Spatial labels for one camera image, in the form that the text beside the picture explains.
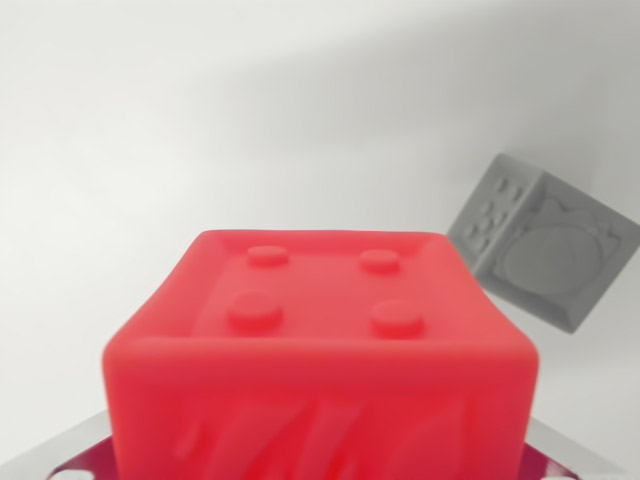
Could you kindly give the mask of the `gripper left finger with black rubber pad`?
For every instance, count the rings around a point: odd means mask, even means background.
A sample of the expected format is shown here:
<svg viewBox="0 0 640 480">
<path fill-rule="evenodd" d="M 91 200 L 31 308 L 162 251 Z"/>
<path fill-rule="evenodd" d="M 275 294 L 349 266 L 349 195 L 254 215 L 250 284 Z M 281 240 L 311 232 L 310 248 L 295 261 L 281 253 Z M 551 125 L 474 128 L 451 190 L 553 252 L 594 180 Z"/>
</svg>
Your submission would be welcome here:
<svg viewBox="0 0 640 480">
<path fill-rule="evenodd" d="M 1 465 L 2 479 L 115 479 L 116 464 L 107 411 Z"/>
</svg>

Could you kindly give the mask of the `gripper right finger with black rubber pad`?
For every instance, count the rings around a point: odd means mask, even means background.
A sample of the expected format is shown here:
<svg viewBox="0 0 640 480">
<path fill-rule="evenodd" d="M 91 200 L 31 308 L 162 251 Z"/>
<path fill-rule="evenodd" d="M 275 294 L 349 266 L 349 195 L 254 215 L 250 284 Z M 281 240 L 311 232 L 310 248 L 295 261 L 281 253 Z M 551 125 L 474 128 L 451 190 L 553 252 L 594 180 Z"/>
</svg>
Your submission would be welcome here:
<svg viewBox="0 0 640 480">
<path fill-rule="evenodd" d="M 634 475 L 549 427 L 529 427 L 522 479 L 633 479 Z"/>
</svg>

